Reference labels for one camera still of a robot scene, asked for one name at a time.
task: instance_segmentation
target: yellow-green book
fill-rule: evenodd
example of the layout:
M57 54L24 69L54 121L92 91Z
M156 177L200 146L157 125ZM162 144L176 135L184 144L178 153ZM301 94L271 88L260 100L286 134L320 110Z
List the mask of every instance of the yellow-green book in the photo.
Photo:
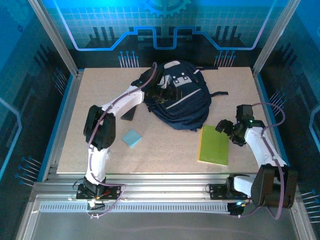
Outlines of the yellow-green book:
M198 161L228 165L229 138L215 126L204 125L200 133Z

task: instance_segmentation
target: metal floor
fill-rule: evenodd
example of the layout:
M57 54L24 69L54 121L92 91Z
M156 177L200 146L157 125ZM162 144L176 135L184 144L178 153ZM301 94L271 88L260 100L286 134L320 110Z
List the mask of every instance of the metal floor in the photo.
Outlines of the metal floor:
M33 240L294 240L290 210L275 221L265 209L237 219L214 213L107 213L90 219L85 212L41 212Z

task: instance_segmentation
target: blue sponge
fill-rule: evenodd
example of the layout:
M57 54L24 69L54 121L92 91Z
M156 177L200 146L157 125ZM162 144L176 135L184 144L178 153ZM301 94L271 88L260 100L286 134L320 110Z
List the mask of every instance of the blue sponge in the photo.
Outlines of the blue sponge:
M128 144L130 148L133 148L141 139L142 137L133 129L122 137L122 140Z

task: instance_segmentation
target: table surface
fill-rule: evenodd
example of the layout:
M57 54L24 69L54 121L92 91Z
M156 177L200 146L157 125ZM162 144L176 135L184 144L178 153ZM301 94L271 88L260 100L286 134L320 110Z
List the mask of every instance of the table surface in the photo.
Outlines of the table surface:
M83 129L92 105L112 101L148 68L86 68L75 101L57 172L85 173L88 146ZM260 102L249 67L221 67L202 71L210 92L228 91L229 95L212 98L206 125L216 126L220 120L235 122L241 104ZM266 123L263 108L253 109L256 119ZM135 130L142 136L130 148L121 138ZM229 142L228 166L197 161L200 131L175 130L148 112L142 103L137 106L133 121L117 119L116 139L110 147L106 172L127 173L256 173L258 164L250 149Z

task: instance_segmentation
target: backpack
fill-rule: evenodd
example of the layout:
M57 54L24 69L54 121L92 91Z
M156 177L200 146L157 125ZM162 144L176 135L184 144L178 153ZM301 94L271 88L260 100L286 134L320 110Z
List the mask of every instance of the backpack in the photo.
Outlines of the backpack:
M160 101L157 97L148 97L147 90L144 103L149 112L153 112L160 120L176 130L196 132L197 129L202 128L209 115L211 98L217 95L228 95L226 91L210 94L200 69L190 62L174 60L160 64L157 69L161 73L161 80L153 90L157 89L156 92L161 94L166 93L166 97ZM150 69L132 85L147 79L146 75L150 75Z

